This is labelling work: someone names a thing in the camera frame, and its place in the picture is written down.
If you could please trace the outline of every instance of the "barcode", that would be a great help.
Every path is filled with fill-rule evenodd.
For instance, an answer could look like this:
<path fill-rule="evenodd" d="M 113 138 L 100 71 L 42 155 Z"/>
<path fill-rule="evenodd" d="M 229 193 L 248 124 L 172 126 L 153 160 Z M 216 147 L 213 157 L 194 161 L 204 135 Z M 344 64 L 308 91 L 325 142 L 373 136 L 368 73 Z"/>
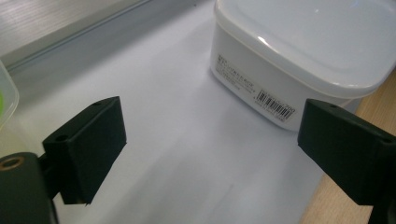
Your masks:
<path fill-rule="evenodd" d="M 265 91 L 259 92 L 256 102 L 281 121 L 286 121 L 295 112 L 294 108 L 283 104 Z"/>

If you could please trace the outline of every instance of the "sticker label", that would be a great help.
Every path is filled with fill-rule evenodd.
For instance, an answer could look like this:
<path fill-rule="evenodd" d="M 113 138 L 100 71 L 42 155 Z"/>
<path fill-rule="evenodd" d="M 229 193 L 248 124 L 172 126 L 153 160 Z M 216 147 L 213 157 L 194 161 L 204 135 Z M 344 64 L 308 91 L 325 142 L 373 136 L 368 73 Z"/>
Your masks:
<path fill-rule="evenodd" d="M 270 92 L 264 90 L 254 80 L 245 76 L 235 66 L 219 55 L 216 71 L 233 85 L 238 91 L 250 98 L 267 114 L 286 122 L 296 111 L 295 108 L 285 104 Z"/>

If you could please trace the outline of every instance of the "white tabletop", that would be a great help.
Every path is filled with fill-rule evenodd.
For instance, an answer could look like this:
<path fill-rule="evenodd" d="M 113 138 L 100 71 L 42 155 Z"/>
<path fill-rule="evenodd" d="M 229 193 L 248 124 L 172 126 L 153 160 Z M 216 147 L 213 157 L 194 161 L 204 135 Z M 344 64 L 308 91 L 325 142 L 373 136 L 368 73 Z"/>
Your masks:
<path fill-rule="evenodd" d="M 10 124 L 37 154 L 79 111 L 121 98 L 128 144 L 91 205 L 54 199 L 62 224 L 298 223 L 322 172 L 297 133 L 211 74 L 213 6 L 153 0 L 9 71 Z"/>

